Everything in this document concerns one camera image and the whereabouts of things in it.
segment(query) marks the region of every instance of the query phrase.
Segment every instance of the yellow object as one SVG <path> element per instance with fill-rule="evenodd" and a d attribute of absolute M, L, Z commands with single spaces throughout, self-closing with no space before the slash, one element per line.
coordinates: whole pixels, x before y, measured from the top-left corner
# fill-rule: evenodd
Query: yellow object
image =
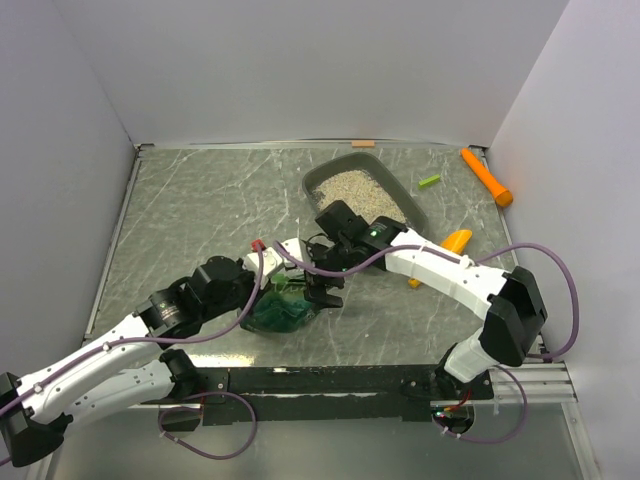
<path fill-rule="evenodd" d="M 473 235 L 471 230 L 458 230 L 449 235 L 440 246 L 457 255 L 462 255 L 467 243 L 471 240 L 471 235 Z M 420 280 L 416 280 L 415 278 L 409 279 L 409 286 L 411 288 L 418 288 L 420 283 Z"/>
<path fill-rule="evenodd" d="M 374 148 L 375 146 L 375 140 L 353 140 L 351 142 L 351 148 Z"/>
<path fill-rule="evenodd" d="M 495 177 L 489 173 L 487 167 L 478 160 L 471 150 L 463 148 L 460 150 L 460 155 L 462 155 L 464 161 L 467 162 L 467 165 L 471 167 L 473 173 L 476 174 L 480 181 L 484 183 L 484 186 L 487 187 L 489 192 L 491 192 L 493 199 L 498 205 L 503 208 L 511 205 L 511 202 L 513 202 L 513 195 L 511 192 L 506 187 L 500 185 L 500 182 L 498 182 Z"/>

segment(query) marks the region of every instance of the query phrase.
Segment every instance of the white wall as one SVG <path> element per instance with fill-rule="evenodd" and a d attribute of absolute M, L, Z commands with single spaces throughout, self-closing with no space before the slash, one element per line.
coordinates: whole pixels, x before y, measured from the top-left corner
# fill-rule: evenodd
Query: white wall
<path fill-rule="evenodd" d="M 567 0 L 54 0 L 135 143 L 489 145 Z"/>
<path fill-rule="evenodd" d="M 53 3 L 0 0 L 0 371 L 80 345 L 132 159 Z"/>
<path fill-rule="evenodd" d="M 553 247 L 577 281 L 578 343 L 567 355 L 607 479 L 637 478 L 640 427 L 640 2 L 571 0 L 491 149 L 514 192 L 516 240 Z M 523 255 L 544 287 L 546 339 L 569 331 L 560 275 Z"/>

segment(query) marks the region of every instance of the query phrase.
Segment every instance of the floor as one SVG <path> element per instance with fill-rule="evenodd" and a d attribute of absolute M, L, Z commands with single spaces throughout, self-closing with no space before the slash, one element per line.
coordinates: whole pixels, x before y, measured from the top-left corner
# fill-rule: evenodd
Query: floor
<path fill-rule="evenodd" d="M 151 292 L 191 273 L 212 255 L 240 257 L 258 237 L 270 244 L 316 233 L 313 211 L 300 188 L 302 176 L 350 151 L 145 148 L 93 333 L 110 329 Z M 469 228 L 471 257 L 508 243 L 495 203 L 457 149 L 385 147 L 370 152 L 424 209 L 430 240 L 439 243 L 451 232 Z M 420 179 L 436 173 L 442 176 L 440 183 L 417 189 Z M 494 266 L 513 266 L 510 256 L 502 261 Z M 236 329 L 186 350 L 198 366 L 436 363 L 452 343 L 480 326 L 448 297 L 425 286 L 412 290 L 406 279 L 391 274 L 359 274 L 341 296 L 345 308 L 324 312 L 293 334 Z M 210 322 L 206 332 L 232 317 Z M 510 431 L 521 408 L 478 405 L 473 435 L 495 438 Z M 133 407 L 68 438 L 55 457 L 51 478 L 170 479 L 185 471 L 190 478 L 287 480 L 582 478 L 560 404 L 533 405 L 522 434 L 492 447 L 442 438 L 432 424 L 399 419 L 260 422 L 250 449 L 226 462 L 199 458 L 158 439 L 157 412 L 155 407 Z M 244 441 L 248 428 L 246 423 L 200 428 L 189 441 L 226 453 Z"/>
<path fill-rule="evenodd" d="M 239 258 L 249 243 L 319 231 L 302 189 L 304 174 L 339 148 L 145 148 L 95 319 L 95 335 L 117 324 L 155 290 L 213 255 Z M 457 148 L 377 148 L 379 157 L 424 209 L 427 237 L 436 243 L 461 228 L 473 231 L 472 258 L 507 245 L 498 209 Z M 441 181 L 419 190 L 418 181 Z M 505 256 L 494 265 L 513 267 Z M 465 307 L 407 280 L 367 271 L 339 294 L 345 306 L 325 311 L 289 334 L 236 329 L 224 339 L 186 348 L 197 366 L 314 366 L 437 363 L 446 350 L 480 327 Z M 202 334 L 232 321 L 229 313 Z"/>

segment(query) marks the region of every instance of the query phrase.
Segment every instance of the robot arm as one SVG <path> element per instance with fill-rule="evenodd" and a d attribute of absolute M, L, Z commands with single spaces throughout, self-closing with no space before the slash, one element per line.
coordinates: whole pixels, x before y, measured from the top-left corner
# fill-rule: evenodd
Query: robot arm
<path fill-rule="evenodd" d="M 531 272 L 521 267 L 506 272 L 476 265 L 390 218 L 379 217 L 369 225 L 342 201 L 320 212 L 316 223 L 334 245 L 308 245 L 315 267 L 343 277 L 345 267 L 396 247 L 377 255 L 380 258 L 373 265 L 420 280 L 459 301 L 484 321 L 482 328 L 455 344 L 440 362 L 440 374 L 453 379 L 456 390 L 493 365 L 522 365 L 547 318 Z M 276 250 L 286 261 L 301 266 L 288 255 L 286 246 L 276 245 Z"/>
<path fill-rule="evenodd" d="M 454 392 L 490 366 L 522 364 L 546 319 L 530 272 L 476 265 L 389 218 L 379 217 L 369 225 L 340 201 L 323 210 L 316 223 L 332 246 L 290 239 L 236 262 L 212 257 L 191 277 L 153 293 L 111 331 L 64 360 L 22 378 L 0 375 L 0 430 L 14 466 L 53 452 L 67 429 L 72 432 L 132 404 L 192 393 L 197 374 L 188 356 L 181 350 L 163 350 L 186 343 L 183 340 L 196 335 L 203 323 L 245 306 L 255 283 L 267 291 L 281 271 L 294 272 L 297 278 L 300 268 L 320 270 L 305 272 L 305 300 L 320 308 L 340 307 L 341 299 L 328 295 L 327 288 L 341 288 L 343 270 L 376 256 L 376 267 L 416 278 L 461 302 L 484 320 L 484 326 L 452 346 L 436 370 Z M 261 261 L 262 276 L 255 278 Z M 102 351 L 90 355 L 96 349 Z M 161 353 L 159 361 L 122 370 Z M 60 374 L 55 380 L 44 381 L 56 373 Z M 33 395 L 6 408 L 31 389 Z"/>

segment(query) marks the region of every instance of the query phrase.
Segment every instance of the gray table surface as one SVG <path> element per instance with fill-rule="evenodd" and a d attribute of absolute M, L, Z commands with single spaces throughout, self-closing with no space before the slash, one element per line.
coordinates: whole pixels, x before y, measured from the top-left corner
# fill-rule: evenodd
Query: gray table surface
<path fill-rule="evenodd" d="M 202 149 L 141 152 L 117 248 L 95 318 L 100 335 L 155 290 L 191 274 L 213 255 L 239 258 L 249 243 L 306 238 L 319 231 L 301 188 L 303 175 L 341 148 Z M 472 230 L 472 258 L 507 244 L 498 209 L 457 148 L 368 149 L 410 191 L 429 219 L 429 240 L 440 243 Z M 441 181 L 418 190 L 422 178 Z M 493 266 L 512 268 L 510 256 Z M 314 366 L 437 363 L 481 322 L 457 302 L 404 277 L 370 270 L 338 292 L 344 308 L 325 311 L 290 334 L 241 329 L 185 350 L 197 366 Z M 206 324 L 228 325 L 235 313 Z"/>

